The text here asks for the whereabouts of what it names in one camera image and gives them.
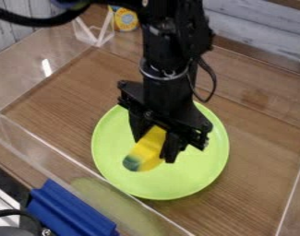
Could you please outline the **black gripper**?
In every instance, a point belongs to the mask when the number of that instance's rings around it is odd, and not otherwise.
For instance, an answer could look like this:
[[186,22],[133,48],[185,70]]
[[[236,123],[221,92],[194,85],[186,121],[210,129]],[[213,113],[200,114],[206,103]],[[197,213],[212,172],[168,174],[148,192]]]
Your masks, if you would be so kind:
[[144,72],[144,81],[121,80],[118,105],[129,111],[134,142],[154,125],[166,130],[160,158],[174,163],[188,146],[204,150],[213,124],[193,101],[197,66],[192,65],[174,77],[154,77]]

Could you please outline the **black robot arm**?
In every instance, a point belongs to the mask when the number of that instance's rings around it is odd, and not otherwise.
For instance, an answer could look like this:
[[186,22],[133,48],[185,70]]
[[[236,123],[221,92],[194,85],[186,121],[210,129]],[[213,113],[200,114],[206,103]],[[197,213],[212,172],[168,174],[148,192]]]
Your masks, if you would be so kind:
[[137,14],[142,30],[141,82],[121,80],[118,104],[129,112],[134,140],[158,126],[165,131],[158,158],[173,163],[192,146],[204,149],[213,124],[194,105],[197,71],[213,70],[202,54],[213,48],[213,30],[202,0],[51,0],[65,12],[49,18],[19,15],[0,7],[0,20],[50,28],[79,17],[93,5],[121,6]]

